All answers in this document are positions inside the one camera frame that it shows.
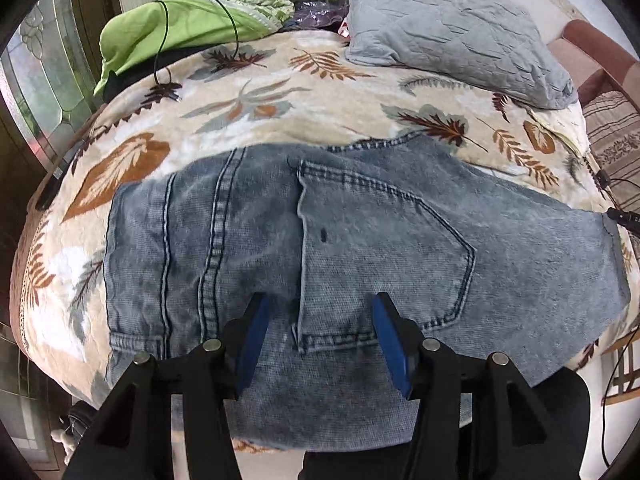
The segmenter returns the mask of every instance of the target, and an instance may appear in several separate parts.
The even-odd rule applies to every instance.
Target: quilted pillow
[[[536,108],[578,100],[526,10],[509,0],[349,0],[350,61],[453,76]]]

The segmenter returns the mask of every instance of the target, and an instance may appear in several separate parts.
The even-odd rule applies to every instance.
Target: denim fabric
[[[460,162],[420,134],[261,145],[120,187],[104,264],[114,383],[133,354],[180,356],[254,291],[273,317],[232,435],[316,451],[411,439],[370,298],[455,351],[507,352],[530,383],[629,301],[617,226]],[[462,419],[470,417],[463,400]]]

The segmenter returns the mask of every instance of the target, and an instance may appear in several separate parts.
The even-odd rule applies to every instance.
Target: leaf print blanket
[[[345,145],[419,132],[571,207],[610,205],[582,148],[579,106],[542,113],[437,74],[355,66],[345,47],[325,31],[275,34],[243,44],[235,57],[235,45],[217,46],[162,70],[160,82],[170,85],[151,90],[149,76],[104,109],[14,272],[15,336],[42,370],[95,406],[104,400],[110,347],[102,259],[111,199],[125,182],[159,178],[204,156],[264,142]],[[630,306],[596,344],[585,341],[572,367],[638,316],[640,272],[626,231],[621,237]]]

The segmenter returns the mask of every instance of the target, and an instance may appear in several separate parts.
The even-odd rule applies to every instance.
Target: beige blanket
[[[113,194],[123,182],[157,178],[203,156],[261,142],[348,144],[419,130],[461,160],[574,208],[609,206],[587,167],[590,160],[595,169],[593,159],[583,158],[579,105],[528,110],[433,73],[352,65],[345,46],[336,34],[312,31],[244,44],[235,58],[234,46],[215,47],[159,73],[176,84],[179,102],[152,92],[150,76],[105,109],[15,271],[22,284],[12,298],[14,332],[44,372],[95,406],[104,400],[110,348],[102,258]],[[631,306],[573,367],[638,316],[638,264],[624,230],[621,236]]]

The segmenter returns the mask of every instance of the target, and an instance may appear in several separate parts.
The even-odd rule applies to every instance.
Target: silver bolt
[[[428,350],[429,352],[435,352],[440,350],[440,342],[433,337],[428,337],[422,342],[422,348]]]
[[[207,352],[216,352],[222,348],[222,341],[220,341],[220,339],[207,339],[202,344],[202,347]]]
[[[148,352],[138,352],[133,356],[133,362],[137,365],[143,365],[149,361],[149,359],[151,359],[151,355],[149,355]]]
[[[507,354],[503,354],[502,352],[496,352],[491,356],[491,359],[500,366],[505,366],[509,363],[509,356]]]

